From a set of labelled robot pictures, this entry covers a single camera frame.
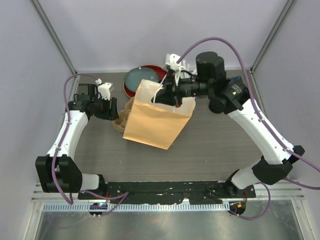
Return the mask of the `brown paper takeout bag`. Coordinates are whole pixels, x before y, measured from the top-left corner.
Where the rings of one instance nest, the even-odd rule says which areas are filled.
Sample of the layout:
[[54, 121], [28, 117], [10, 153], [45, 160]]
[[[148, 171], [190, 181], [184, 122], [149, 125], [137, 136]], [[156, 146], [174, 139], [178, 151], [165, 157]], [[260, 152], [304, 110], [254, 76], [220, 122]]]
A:
[[193, 97], [182, 100], [181, 107], [153, 103], [160, 95], [161, 84], [141, 80], [125, 125], [126, 140], [168, 150], [193, 115], [196, 101]]

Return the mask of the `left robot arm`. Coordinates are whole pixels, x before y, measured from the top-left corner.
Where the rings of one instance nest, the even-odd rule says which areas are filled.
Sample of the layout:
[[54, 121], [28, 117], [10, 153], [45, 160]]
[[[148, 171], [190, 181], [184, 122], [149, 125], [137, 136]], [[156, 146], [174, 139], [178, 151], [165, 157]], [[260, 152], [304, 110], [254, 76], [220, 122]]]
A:
[[55, 143], [45, 156], [39, 156], [35, 161], [40, 185], [45, 193], [58, 193], [55, 183], [58, 183], [63, 193], [89, 190], [93, 198], [100, 200], [107, 192], [106, 186], [102, 184], [103, 176], [82, 173], [74, 161], [75, 151], [92, 116], [108, 121], [119, 118], [117, 98], [73, 100], [68, 102], [67, 109], [69, 111], [65, 113]]

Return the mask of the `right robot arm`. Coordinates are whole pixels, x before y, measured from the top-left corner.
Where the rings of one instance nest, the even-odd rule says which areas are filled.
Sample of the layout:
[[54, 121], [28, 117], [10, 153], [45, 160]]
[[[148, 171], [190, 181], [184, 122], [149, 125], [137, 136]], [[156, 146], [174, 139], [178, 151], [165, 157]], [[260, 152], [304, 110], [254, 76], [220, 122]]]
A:
[[165, 57], [166, 76], [152, 102], [179, 108], [184, 100], [196, 96], [207, 96], [209, 110], [214, 114], [225, 114], [239, 124], [262, 153], [259, 161], [238, 169], [222, 184], [215, 195], [233, 198], [245, 188], [264, 183], [274, 185], [287, 178], [305, 150], [292, 145], [271, 125], [250, 97], [248, 87], [240, 77], [227, 78], [224, 59], [212, 51], [196, 56], [196, 73], [190, 73], [179, 62], [176, 54]]

